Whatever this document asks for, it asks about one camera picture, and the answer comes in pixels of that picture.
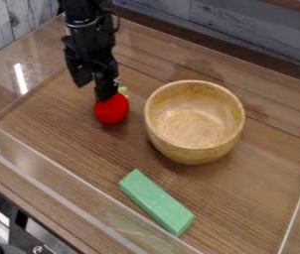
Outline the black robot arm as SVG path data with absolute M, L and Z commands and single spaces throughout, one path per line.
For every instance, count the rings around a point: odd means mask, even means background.
M 95 83 L 95 101 L 109 100 L 118 92 L 118 63 L 113 55 L 119 19 L 102 6 L 103 0 L 63 0 L 65 25 L 62 37 L 69 71 L 75 85 Z

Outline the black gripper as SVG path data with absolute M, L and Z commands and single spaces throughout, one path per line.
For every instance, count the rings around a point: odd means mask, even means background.
M 94 77 L 95 100 L 106 101 L 118 91 L 118 63 L 113 55 L 118 23 L 111 16 L 73 19 L 66 17 L 69 34 L 66 62 L 78 87 L 86 86 Z

